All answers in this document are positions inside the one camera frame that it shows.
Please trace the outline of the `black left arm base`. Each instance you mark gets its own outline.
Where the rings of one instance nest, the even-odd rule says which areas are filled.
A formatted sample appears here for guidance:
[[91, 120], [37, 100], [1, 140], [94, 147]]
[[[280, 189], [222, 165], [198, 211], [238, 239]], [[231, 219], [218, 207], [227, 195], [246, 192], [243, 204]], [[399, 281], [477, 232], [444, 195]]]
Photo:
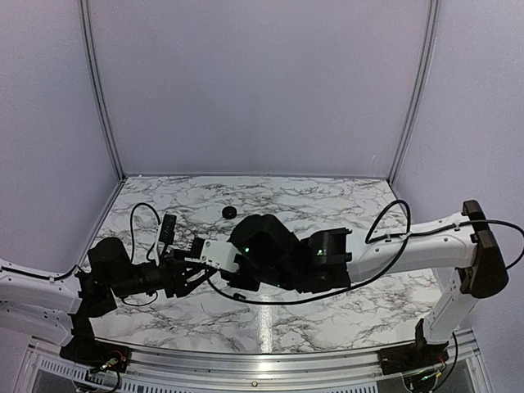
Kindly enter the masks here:
[[61, 347], [61, 358], [92, 368], [115, 359], [112, 368], [119, 373], [126, 371], [131, 355], [129, 347], [98, 340], [87, 317], [72, 316], [71, 320], [72, 338]]

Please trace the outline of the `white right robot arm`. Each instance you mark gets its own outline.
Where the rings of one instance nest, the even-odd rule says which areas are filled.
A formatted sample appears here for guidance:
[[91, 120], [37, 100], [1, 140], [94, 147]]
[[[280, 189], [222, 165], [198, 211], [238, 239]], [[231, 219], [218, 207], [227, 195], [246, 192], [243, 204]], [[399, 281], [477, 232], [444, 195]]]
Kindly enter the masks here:
[[401, 232], [372, 226], [335, 228], [299, 239], [274, 215], [250, 215], [225, 242], [196, 238], [188, 260], [231, 287], [257, 291], [268, 284], [316, 301], [354, 291], [389, 273], [438, 267], [453, 274], [433, 311], [416, 327], [406, 360], [422, 367], [444, 346], [479, 300], [499, 294], [509, 281], [499, 244], [477, 201], [432, 222]]

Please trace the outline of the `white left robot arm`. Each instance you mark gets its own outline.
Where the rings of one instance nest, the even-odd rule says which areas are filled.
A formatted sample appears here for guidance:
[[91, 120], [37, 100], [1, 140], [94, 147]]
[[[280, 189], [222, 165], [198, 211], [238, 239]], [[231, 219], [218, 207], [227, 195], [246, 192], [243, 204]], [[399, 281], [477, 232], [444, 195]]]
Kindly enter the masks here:
[[97, 364], [103, 346], [91, 321], [117, 308], [117, 300], [145, 294], [184, 297], [200, 285], [188, 279], [204, 264], [207, 242], [196, 238], [188, 251], [162, 250], [155, 261], [133, 264], [123, 242], [109, 237], [88, 253], [90, 270], [68, 273], [24, 271], [1, 264], [1, 326], [67, 346], [86, 364]]

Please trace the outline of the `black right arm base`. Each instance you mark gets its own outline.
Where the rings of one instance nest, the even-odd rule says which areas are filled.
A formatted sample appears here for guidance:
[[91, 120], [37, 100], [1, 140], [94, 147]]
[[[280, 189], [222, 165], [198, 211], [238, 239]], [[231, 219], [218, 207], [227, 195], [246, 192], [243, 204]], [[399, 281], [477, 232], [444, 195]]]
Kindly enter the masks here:
[[416, 325], [414, 342], [389, 346], [378, 351], [379, 364], [384, 375], [406, 373], [438, 364], [440, 359], [449, 359], [449, 342], [429, 344], [424, 336], [423, 323], [422, 318]]

